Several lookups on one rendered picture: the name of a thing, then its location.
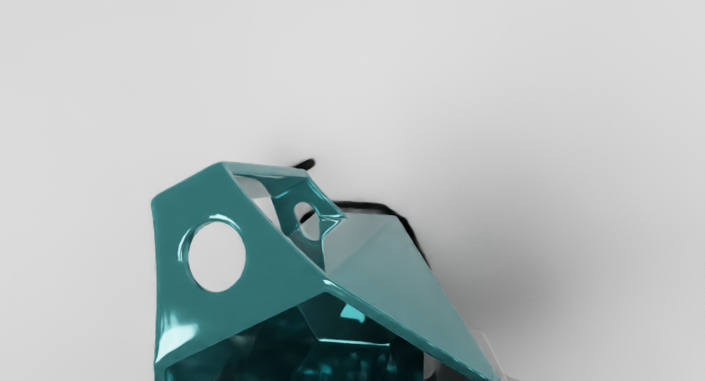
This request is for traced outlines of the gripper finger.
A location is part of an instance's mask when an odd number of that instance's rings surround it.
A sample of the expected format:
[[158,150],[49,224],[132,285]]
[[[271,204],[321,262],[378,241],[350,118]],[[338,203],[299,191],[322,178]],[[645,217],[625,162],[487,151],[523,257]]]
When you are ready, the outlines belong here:
[[[479,329],[470,328],[469,332],[474,338],[474,341],[478,344],[485,358],[495,371],[496,375],[499,377],[499,381],[519,381],[519,379],[513,378],[506,374],[503,370],[496,354],[491,348],[490,341],[487,339],[486,334]],[[423,381],[473,381],[472,379],[466,378],[462,374],[456,372],[455,370],[448,367],[446,364],[441,363],[436,360],[433,356],[425,353],[424,356],[424,374]]]

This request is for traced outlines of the teal faceted mug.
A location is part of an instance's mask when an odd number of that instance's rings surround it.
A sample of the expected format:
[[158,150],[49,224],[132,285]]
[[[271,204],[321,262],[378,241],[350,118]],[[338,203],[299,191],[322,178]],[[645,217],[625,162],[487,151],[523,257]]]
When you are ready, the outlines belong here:
[[155,381],[499,381],[401,216],[219,162],[151,202]]

